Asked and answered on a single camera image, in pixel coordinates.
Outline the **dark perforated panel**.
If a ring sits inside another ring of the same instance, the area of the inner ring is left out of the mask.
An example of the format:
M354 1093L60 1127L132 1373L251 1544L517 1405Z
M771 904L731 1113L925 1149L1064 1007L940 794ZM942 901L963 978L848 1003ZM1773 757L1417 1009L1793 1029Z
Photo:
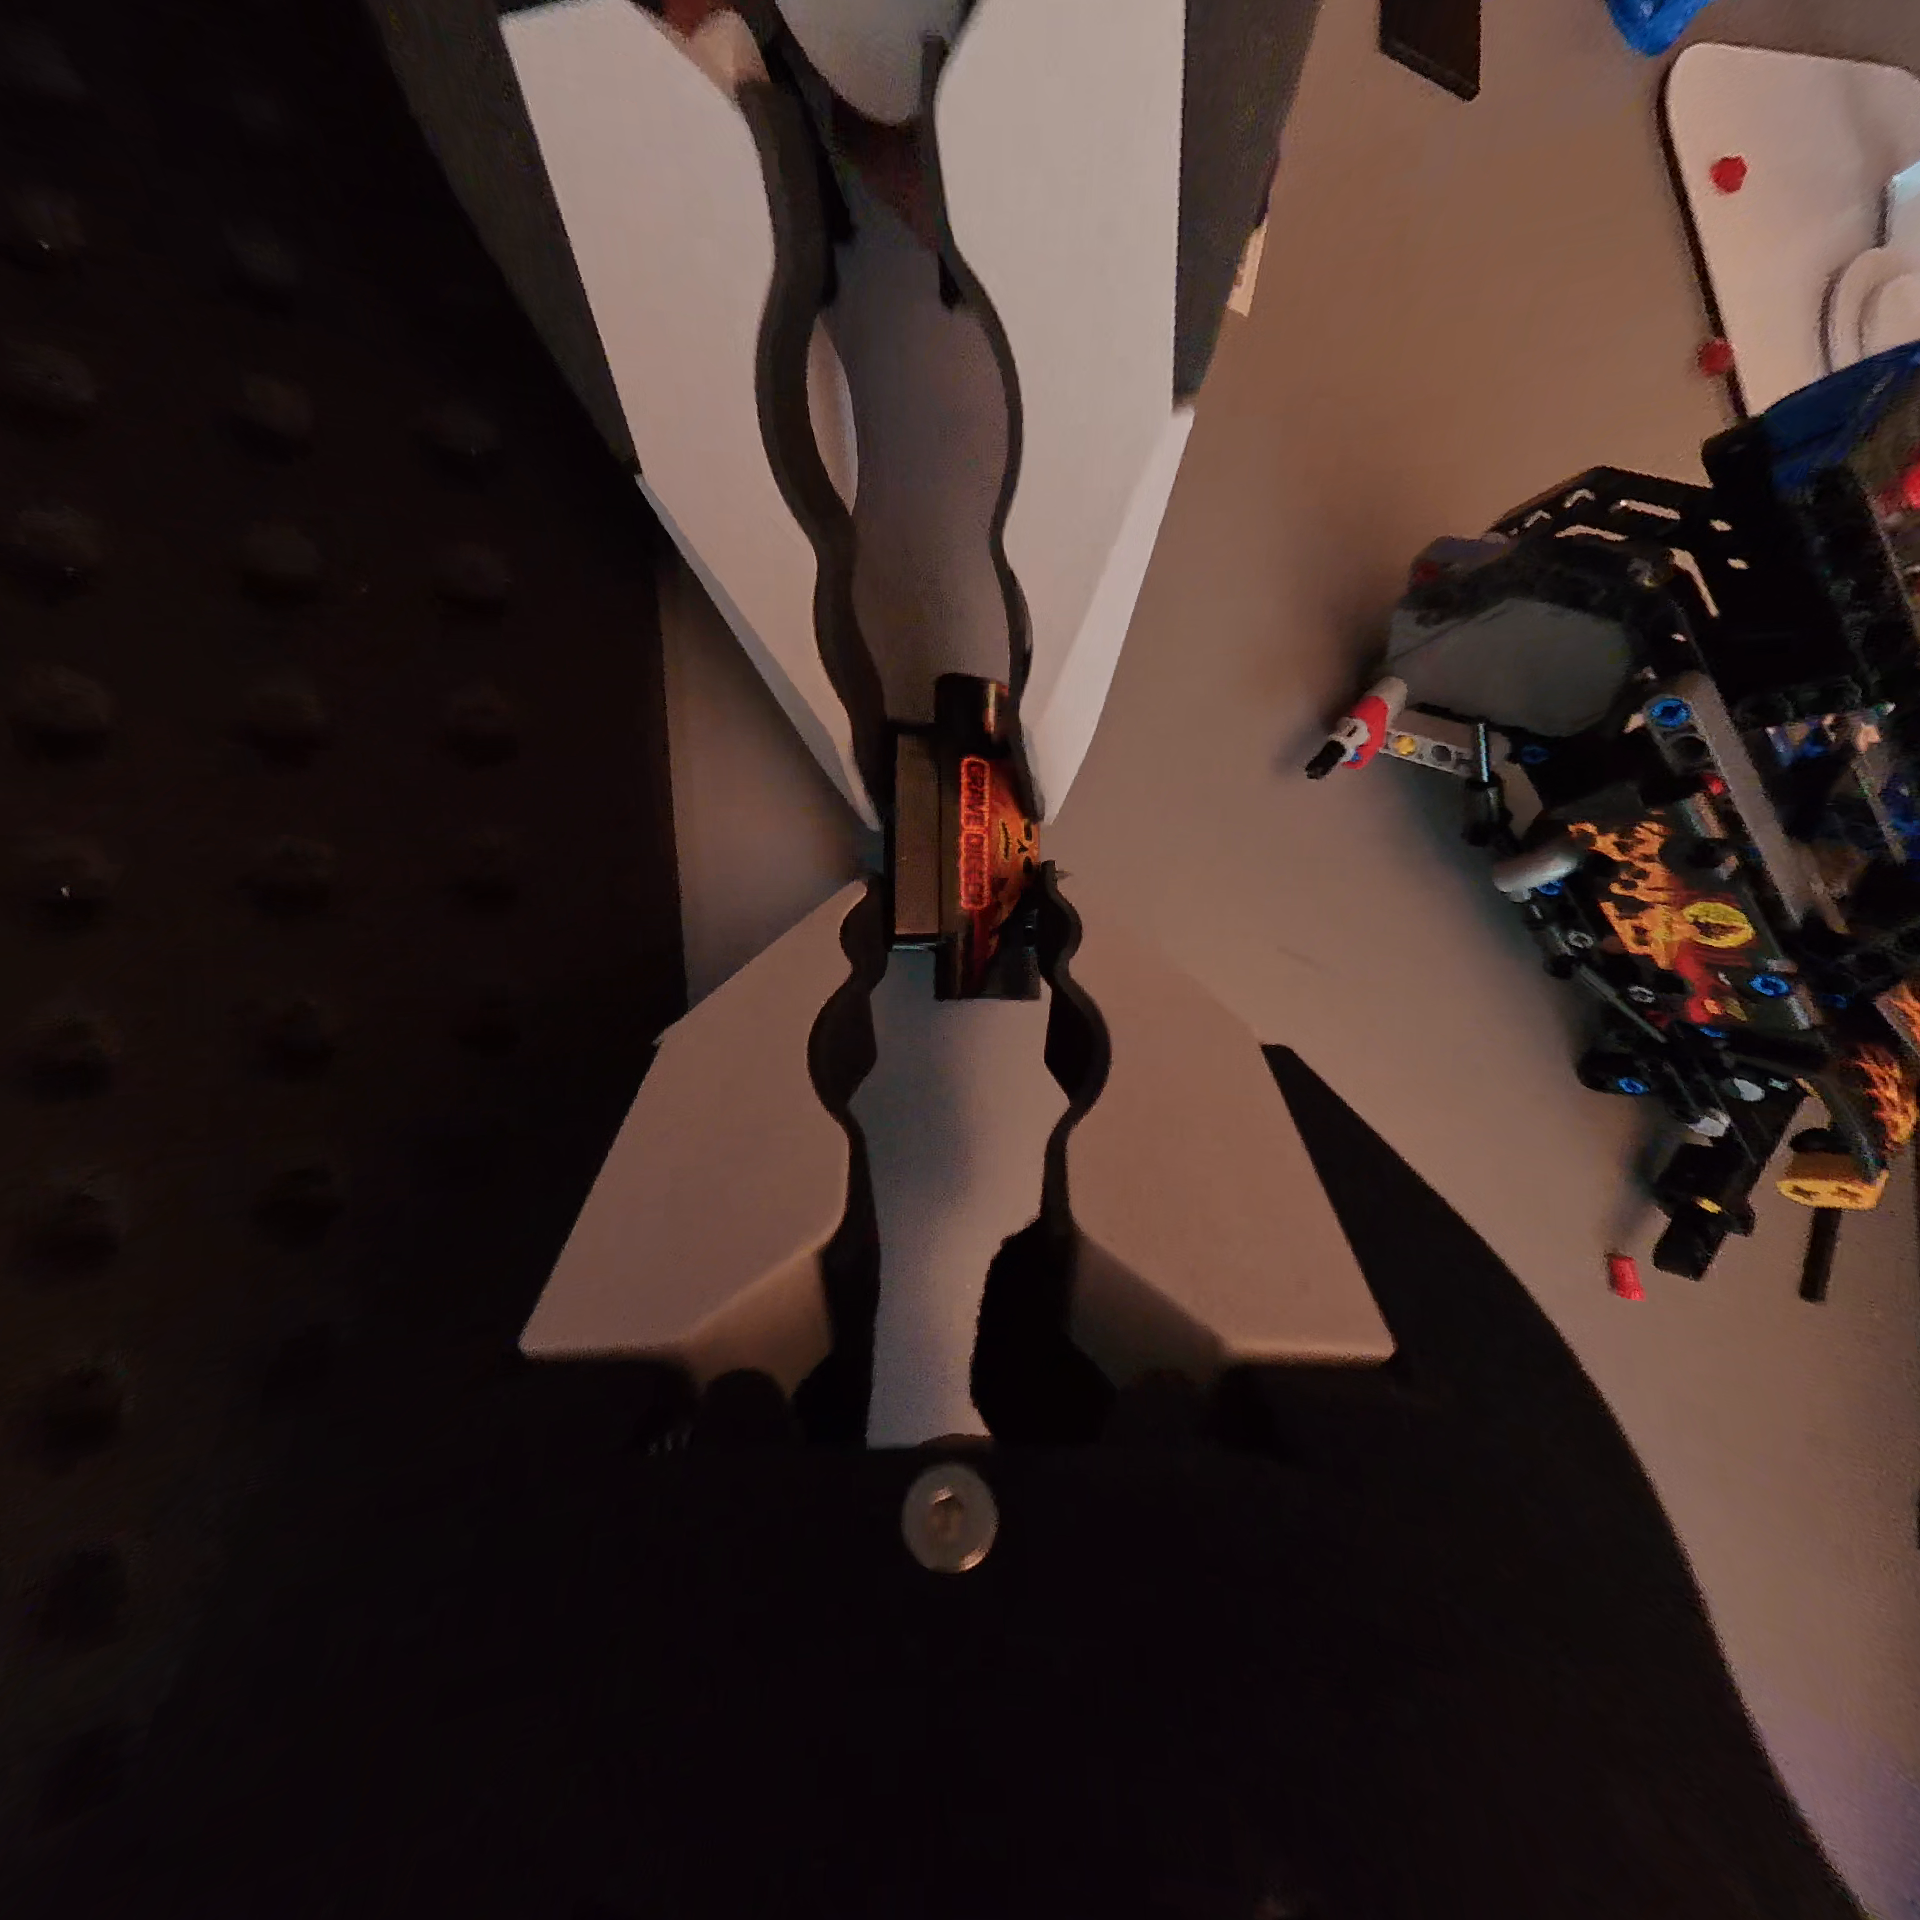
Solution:
M498 1907L649 557L366 4L4 4L4 1915Z

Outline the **grey desk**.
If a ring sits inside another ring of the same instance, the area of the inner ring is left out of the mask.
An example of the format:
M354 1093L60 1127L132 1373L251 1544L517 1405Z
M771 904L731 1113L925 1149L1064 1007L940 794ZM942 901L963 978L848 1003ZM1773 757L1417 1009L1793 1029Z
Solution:
M1372 1275L1385 1383L1250 1383L1256 1448L1005 1466L974 1578L801 1561L853 1658L677 1739L645 1915L1916 1915L1914 1180L1609 1296L1635 1112L1440 781L1289 748L1411 554L1723 419L1603 4L1489 4L1457 104L1328 4L1054 847L1262 1041Z

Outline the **white book stand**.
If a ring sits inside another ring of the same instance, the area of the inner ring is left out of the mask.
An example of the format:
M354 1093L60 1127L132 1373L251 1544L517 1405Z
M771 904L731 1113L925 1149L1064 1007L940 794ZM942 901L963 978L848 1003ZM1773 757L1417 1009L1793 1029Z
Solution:
M1726 41L1678 53L1660 116L1723 377L1741 416L1918 340L1910 67ZM1748 163L1723 196L1720 156Z

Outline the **red and black toy connector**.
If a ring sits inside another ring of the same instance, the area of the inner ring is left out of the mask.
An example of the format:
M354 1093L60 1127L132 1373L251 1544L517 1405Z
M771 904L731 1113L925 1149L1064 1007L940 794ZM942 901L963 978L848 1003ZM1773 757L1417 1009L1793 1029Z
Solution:
M1304 769L1306 777L1321 781L1339 765L1366 765L1381 755L1388 737L1398 724L1406 703L1408 685L1403 679L1392 675L1379 676L1333 723L1321 748L1307 759Z

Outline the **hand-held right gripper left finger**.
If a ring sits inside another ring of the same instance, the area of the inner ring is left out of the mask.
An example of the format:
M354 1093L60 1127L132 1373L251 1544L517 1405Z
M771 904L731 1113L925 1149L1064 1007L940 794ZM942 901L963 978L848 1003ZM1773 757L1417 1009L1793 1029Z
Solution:
M853 882L668 1026L531 1319L525 1357L825 1357L851 1143L810 1064L856 983Z

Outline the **black square toy tile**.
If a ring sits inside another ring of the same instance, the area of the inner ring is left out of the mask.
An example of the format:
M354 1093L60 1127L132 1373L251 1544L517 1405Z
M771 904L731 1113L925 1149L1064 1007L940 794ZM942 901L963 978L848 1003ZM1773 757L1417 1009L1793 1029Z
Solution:
M1379 51L1461 104L1482 95L1482 3L1379 3Z

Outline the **flame-printed toy truck model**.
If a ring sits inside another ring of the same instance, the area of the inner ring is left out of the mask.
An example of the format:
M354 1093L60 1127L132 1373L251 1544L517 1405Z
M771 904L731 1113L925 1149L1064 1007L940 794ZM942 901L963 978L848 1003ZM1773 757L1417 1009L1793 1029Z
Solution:
M1408 567L1372 762L1464 837L1587 1003L1576 1075L1667 1116L1650 1265L1765 1185L1874 1210L1916 1153L1918 353L1776 401L1704 483L1593 466Z

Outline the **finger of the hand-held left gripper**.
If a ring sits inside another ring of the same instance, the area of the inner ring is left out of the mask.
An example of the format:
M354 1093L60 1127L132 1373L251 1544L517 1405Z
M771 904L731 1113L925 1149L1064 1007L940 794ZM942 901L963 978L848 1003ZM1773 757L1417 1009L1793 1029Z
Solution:
M1180 3L988 3L933 83L944 242L1005 393L990 557L1029 796L1057 819L1158 538L1173 396Z
M825 154L752 9L500 18L640 492L869 831L889 741L856 611Z

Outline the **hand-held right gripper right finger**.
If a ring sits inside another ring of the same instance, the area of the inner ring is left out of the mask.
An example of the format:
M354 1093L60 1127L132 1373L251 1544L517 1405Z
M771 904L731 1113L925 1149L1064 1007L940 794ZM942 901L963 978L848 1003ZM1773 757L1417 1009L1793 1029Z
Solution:
M1064 1095L1035 1307L1094 1369L1372 1369L1397 1341L1262 1042L1165 954L1035 881Z

